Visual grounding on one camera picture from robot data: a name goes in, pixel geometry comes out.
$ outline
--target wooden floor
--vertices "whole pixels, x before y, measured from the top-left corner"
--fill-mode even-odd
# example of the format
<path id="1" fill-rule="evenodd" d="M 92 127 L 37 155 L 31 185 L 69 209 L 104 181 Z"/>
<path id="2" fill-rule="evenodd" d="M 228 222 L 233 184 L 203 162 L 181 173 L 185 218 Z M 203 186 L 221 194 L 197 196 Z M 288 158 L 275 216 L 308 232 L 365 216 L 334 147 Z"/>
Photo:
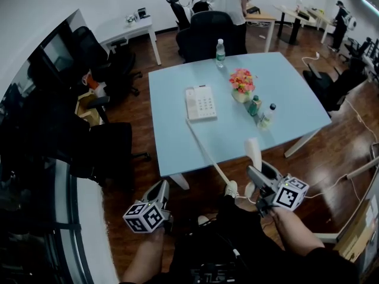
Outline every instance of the wooden floor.
<path id="1" fill-rule="evenodd" d="M 306 69 L 301 61 L 304 56 L 314 57 L 318 51 L 321 55 L 313 63 L 319 71 L 328 72 L 336 79 L 333 67 L 343 69 L 342 63 L 335 53 L 320 43 L 322 32 L 310 28 L 301 29 L 298 35 L 299 46 L 290 46 L 274 36 L 270 51 L 280 51 L 302 73 Z M 259 37 L 266 35 L 266 28 L 248 27 L 246 46 L 249 53 L 263 52 L 265 40 Z M 105 219 L 108 224 L 108 234 L 114 264 L 118 274 L 129 265 L 134 253 L 143 239 L 143 235 L 132 234 L 124 223 L 122 216 L 135 199 L 142 197 L 144 192 L 159 179 L 158 160 L 155 148 L 152 112 L 150 109 L 148 73 L 164 67 L 182 64 L 175 41 L 176 32 L 157 35 L 157 45 L 162 59 L 162 65 L 157 66 L 149 38 L 132 39 L 131 45 L 137 54 L 136 68 L 143 72 L 144 77 L 135 81 L 135 87 L 140 90 L 140 96 L 128 96 L 124 102 L 108 109 L 111 122 L 130 122 L 133 127 L 133 152 L 148 151 L 151 162 L 135 161 L 136 192 L 129 195 L 116 186 L 104 189 Z M 379 99 L 377 86 L 364 83 L 354 89 L 348 96 L 353 106 L 359 111 L 365 123 L 379 135 Z M 284 152 L 296 141 L 283 144 L 263 152 L 263 159 L 274 165 L 283 174 L 291 173 L 305 182 L 311 188 L 308 196 L 326 191 L 342 175 L 362 166 L 369 158 L 369 146 L 374 141 L 365 127 L 358 122 L 356 114 L 347 103 L 338 112 L 332 113 L 332 123 L 322 129 L 305 146 L 290 158 L 284 158 Z M 243 193 L 248 182 L 246 166 L 247 158 L 221 163 L 229 179 L 239 184 Z M 170 182 L 169 209 L 172 211 L 175 223 L 172 237 L 167 237 L 163 269 L 167 270 L 171 262 L 175 237 L 183 233 L 190 218 L 201 214 L 215 214 L 217 200 L 224 188 L 223 181 L 212 168 L 198 170 L 185 174 L 191 189 L 183 191 L 174 182 Z M 366 172 L 354 179 L 358 196 L 363 197 L 372 178 L 372 172 Z M 314 199 L 306 199 L 296 210 L 296 214 L 315 233 L 336 233 L 346 223 L 358 205 L 352 183 L 342 180 L 340 184 L 327 194 Z M 246 202 L 247 209 L 253 209 Z M 270 224 L 271 219 L 262 220 L 262 224 Z M 268 236 L 280 243 L 274 224 L 265 228 Z"/>

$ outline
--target flower pot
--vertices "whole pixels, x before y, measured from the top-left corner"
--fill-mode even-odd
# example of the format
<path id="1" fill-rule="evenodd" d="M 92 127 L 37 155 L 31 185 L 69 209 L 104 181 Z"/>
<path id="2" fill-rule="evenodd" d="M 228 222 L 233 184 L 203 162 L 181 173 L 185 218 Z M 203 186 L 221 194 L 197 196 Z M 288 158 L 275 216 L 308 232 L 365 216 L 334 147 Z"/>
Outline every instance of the flower pot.
<path id="1" fill-rule="evenodd" d="M 232 96 L 233 96 L 233 98 L 236 100 L 236 101 L 238 101 L 238 102 L 240 102 L 240 103 L 245 103 L 245 102 L 247 102 L 247 101 L 250 101 L 251 100 L 251 93 L 252 92 L 245 92 L 245 93 L 241 93 L 241 92 L 239 92 L 239 91 L 237 91 L 237 90 L 232 90 Z"/>

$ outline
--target light blue table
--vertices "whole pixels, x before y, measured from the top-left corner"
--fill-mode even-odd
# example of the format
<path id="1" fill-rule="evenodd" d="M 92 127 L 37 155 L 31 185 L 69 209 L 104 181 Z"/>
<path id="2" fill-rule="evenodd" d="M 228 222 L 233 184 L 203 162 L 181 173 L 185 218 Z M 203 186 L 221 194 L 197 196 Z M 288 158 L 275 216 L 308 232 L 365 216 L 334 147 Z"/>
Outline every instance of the light blue table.
<path id="1" fill-rule="evenodd" d="M 237 68 L 258 76 L 253 94 L 263 101 L 261 109 L 277 105 L 274 122 L 266 131 L 231 95 L 229 76 Z M 331 123 L 308 84 L 281 53 L 226 57 L 223 69 L 216 67 L 214 59 L 161 69 L 149 73 L 149 85 L 160 175 L 170 176 L 184 189 L 189 186 L 182 173 L 211 165 L 185 122 L 188 87 L 212 88 L 217 119 L 192 126 L 217 163 L 245 156 L 243 142 L 248 138 L 257 137 L 261 150 L 266 150 L 302 137 L 285 153 L 288 157 Z"/>

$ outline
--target shoe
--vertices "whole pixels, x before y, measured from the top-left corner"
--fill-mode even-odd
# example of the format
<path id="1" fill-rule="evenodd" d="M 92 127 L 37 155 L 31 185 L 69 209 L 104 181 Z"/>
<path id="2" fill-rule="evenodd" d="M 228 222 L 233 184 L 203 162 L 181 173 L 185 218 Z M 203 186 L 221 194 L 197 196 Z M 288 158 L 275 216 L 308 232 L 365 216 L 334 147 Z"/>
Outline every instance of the shoe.
<path id="1" fill-rule="evenodd" d="M 209 219 L 205 215 L 200 215 L 197 217 L 197 224 L 199 226 L 202 226 L 203 224 L 205 224 L 208 221 L 209 221 Z"/>
<path id="2" fill-rule="evenodd" d="M 237 197 L 237 188 L 237 183 L 235 181 L 230 181 L 229 184 L 226 185 L 224 196 L 232 196 L 233 198 Z"/>

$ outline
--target plastic bottle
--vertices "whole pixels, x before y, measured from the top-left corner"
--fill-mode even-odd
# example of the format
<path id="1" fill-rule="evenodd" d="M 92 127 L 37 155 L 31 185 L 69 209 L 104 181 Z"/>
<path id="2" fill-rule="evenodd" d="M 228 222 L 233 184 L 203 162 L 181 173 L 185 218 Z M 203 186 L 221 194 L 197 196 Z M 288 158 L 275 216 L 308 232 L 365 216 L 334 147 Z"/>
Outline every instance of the plastic bottle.
<path id="1" fill-rule="evenodd" d="M 261 119 L 259 120 L 259 127 L 265 129 L 271 125 L 276 107 L 277 106 L 275 104 L 271 104 L 270 108 L 265 110 L 265 112 L 261 116 Z"/>
<path id="2" fill-rule="evenodd" d="M 248 109 L 250 116 L 252 116 L 252 117 L 255 116 L 258 113 L 261 105 L 262 105 L 262 101 L 259 100 L 259 97 L 257 95 L 255 95 L 253 97 L 253 100 L 251 101 L 250 107 Z"/>
<path id="3" fill-rule="evenodd" d="M 224 67 L 225 60 L 225 48 L 224 48 L 224 40 L 219 39 L 219 43 L 216 46 L 216 65 L 219 68 Z"/>

